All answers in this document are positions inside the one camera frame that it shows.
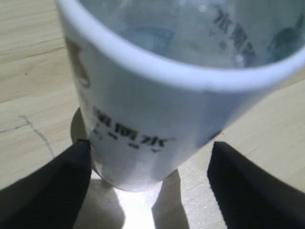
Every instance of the wooden surface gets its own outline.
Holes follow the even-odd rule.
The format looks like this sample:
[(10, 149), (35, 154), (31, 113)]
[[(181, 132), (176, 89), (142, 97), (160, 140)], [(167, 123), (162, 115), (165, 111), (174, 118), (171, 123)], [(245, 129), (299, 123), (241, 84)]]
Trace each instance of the wooden surface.
[[(224, 130), (217, 140), (228, 142), (267, 172), (305, 191), (304, 98), (305, 72), (301, 72)], [(71, 144), (70, 124), (77, 108), (54, 3), (1, 0), (0, 189), (35, 171)], [(206, 177), (211, 149), (212, 144), (206, 145), (179, 169), (177, 201), (183, 204), (191, 229), (225, 228)], [(101, 198), (101, 187), (95, 183), (98, 179), (96, 174), (92, 176), (76, 228), (98, 228), (100, 223), (111, 221), (109, 217), (103, 220), (102, 213), (95, 211), (108, 211), (111, 204), (104, 201), (100, 202), (104, 207), (92, 206), (93, 199), (98, 200), (96, 205)], [(137, 226), (153, 228), (150, 208), (158, 192), (107, 192), (110, 201), (111, 196), (119, 199), (124, 212), (124, 220), (120, 218), (117, 222), (121, 223), (108, 228), (136, 228), (135, 220)], [(158, 208), (159, 215), (171, 211), (171, 206), (162, 202)], [(136, 219), (140, 213), (141, 220)]]

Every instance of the black object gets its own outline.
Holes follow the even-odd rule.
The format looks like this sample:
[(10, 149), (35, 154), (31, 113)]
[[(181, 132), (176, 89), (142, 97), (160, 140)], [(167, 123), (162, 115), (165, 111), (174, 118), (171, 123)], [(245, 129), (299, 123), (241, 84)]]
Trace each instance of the black object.
[(207, 172), (228, 229), (303, 229), (305, 194), (216, 142)]
[(4, 229), (71, 229), (81, 209), (91, 178), (90, 143), (80, 140), (60, 156), (0, 192), (1, 197), (11, 196), (10, 201), (29, 185), (47, 180), (47, 184), (25, 206), (2, 222)]

